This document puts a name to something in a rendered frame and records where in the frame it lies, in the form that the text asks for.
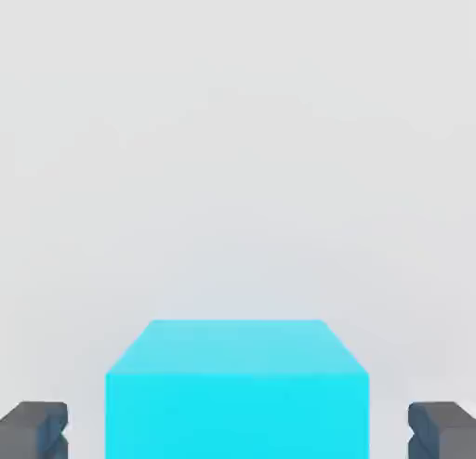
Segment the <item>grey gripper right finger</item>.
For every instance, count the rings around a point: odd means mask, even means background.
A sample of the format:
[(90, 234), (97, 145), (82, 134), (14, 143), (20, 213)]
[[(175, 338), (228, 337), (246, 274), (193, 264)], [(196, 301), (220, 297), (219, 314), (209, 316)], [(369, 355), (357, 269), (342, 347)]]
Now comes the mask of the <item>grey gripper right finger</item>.
[(412, 402), (408, 459), (476, 459), (476, 418), (453, 401)]

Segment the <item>small cyan cube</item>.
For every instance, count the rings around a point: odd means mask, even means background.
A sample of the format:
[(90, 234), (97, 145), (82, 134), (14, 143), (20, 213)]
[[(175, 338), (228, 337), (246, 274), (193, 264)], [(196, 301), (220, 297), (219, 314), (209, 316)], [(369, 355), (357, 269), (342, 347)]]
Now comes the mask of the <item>small cyan cube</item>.
[(106, 374), (105, 459), (369, 459), (369, 376), (322, 321), (153, 321)]

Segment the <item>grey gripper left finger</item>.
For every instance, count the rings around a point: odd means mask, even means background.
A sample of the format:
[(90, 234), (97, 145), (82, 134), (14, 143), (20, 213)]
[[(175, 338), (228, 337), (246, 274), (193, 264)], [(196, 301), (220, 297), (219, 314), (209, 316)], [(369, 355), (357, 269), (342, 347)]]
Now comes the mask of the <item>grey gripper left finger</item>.
[(0, 459), (69, 459), (64, 402), (22, 401), (0, 419)]

